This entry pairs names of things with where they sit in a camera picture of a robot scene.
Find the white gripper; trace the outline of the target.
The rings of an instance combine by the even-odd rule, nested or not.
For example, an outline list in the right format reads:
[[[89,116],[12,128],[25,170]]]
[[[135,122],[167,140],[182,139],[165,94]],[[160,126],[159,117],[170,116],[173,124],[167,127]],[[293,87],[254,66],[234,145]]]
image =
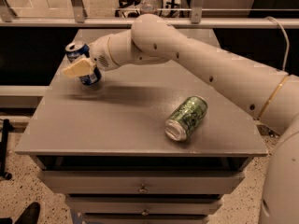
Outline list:
[[[109,40],[111,36],[105,35],[93,41],[90,45],[90,58],[82,58],[73,61],[63,69],[63,74],[67,77],[84,77],[93,73],[96,65],[99,69],[110,71],[118,69],[109,50]]]

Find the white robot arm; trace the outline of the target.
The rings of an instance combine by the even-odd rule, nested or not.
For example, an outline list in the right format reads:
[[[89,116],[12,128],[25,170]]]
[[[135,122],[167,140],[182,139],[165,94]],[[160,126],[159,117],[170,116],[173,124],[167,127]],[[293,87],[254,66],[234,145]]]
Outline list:
[[[173,60],[280,135],[266,173],[259,224],[299,221],[299,77],[188,38],[166,20],[141,15],[130,30],[90,44],[63,73]]]

